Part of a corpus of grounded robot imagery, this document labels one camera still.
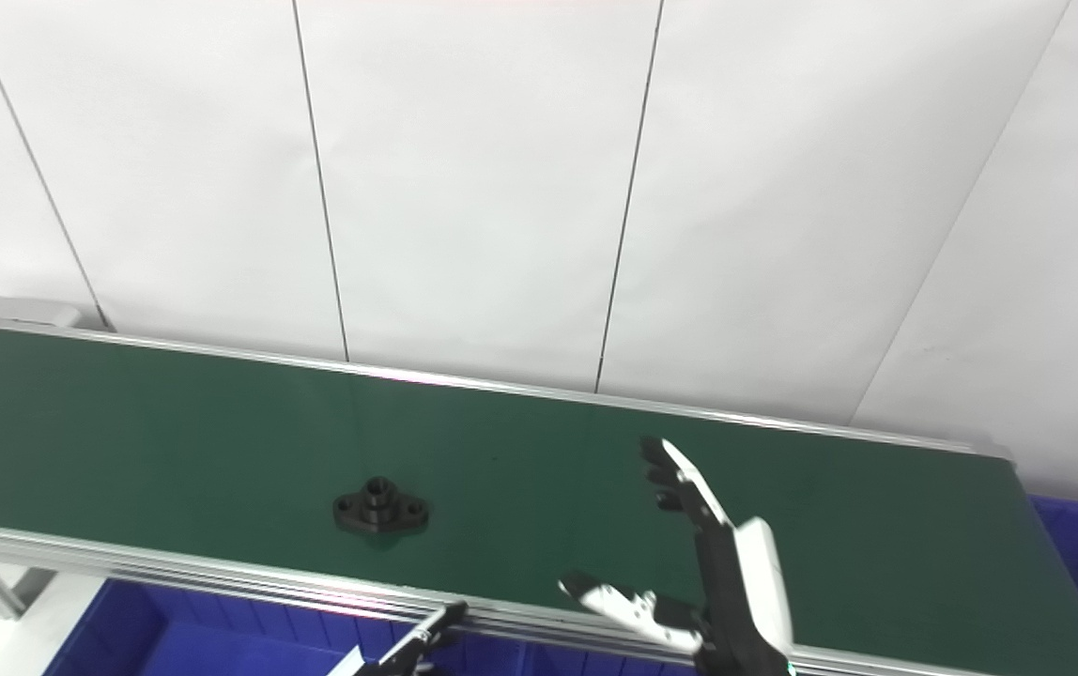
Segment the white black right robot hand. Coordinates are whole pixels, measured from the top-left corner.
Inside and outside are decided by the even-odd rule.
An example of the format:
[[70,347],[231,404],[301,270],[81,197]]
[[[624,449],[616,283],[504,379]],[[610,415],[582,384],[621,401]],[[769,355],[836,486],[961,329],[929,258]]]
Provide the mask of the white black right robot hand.
[[794,675],[791,608],[765,519],[733,522],[705,475],[671,440],[642,437],[640,452],[646,478],[659,488],[658,508],[681,511],[692,523],[705,605],[610,585],[585,572],[566,572],[559,590],[638,637],[692,657],[701,675]]

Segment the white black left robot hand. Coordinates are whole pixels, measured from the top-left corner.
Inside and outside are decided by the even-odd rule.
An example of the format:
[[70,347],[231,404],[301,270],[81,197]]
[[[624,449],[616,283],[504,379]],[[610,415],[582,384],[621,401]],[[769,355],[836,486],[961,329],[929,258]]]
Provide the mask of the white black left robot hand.
[[468,612],[467,602],[446,603],[414,625],[381,658],[371,660],[353,647],[328,675],[428,675],[436,670],[426,658],[458,641],[455,627]]

